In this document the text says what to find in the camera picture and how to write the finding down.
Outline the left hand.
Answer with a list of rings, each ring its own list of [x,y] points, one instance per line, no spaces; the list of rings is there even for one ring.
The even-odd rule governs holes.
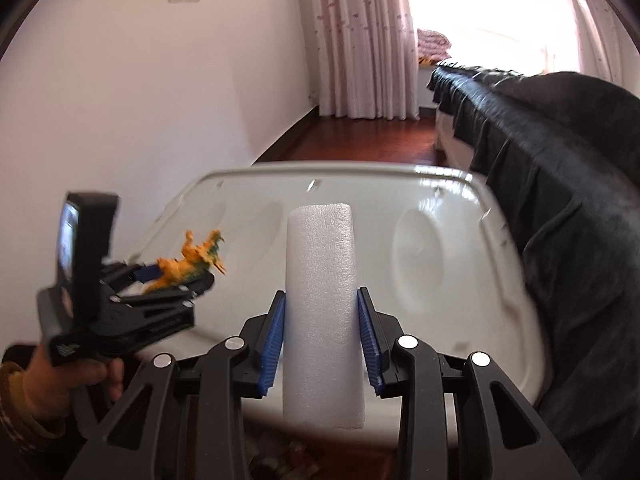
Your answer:
[[[72,392],[83,386],[102,386],[115,402],[124,391],[125,365],[121,359],[106,362],[78,360],[53,366],[40,344],[23,375],[26,408],[34,419],[53,420],[70,414]]]

